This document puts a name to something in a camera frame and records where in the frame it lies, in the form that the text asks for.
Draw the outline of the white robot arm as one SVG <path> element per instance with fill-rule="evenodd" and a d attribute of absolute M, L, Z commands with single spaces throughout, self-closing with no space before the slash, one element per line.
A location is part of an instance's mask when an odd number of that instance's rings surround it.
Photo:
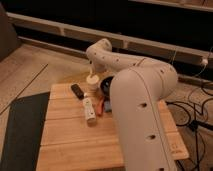
<path fill-rule="evenodd" d="M 86 50 L 95 73 L 116 71 L 110 103 L 126 171 L 177 171 L 158 109 L 178 82 L 166 62 L 116 53 L 101 39 Z"/>

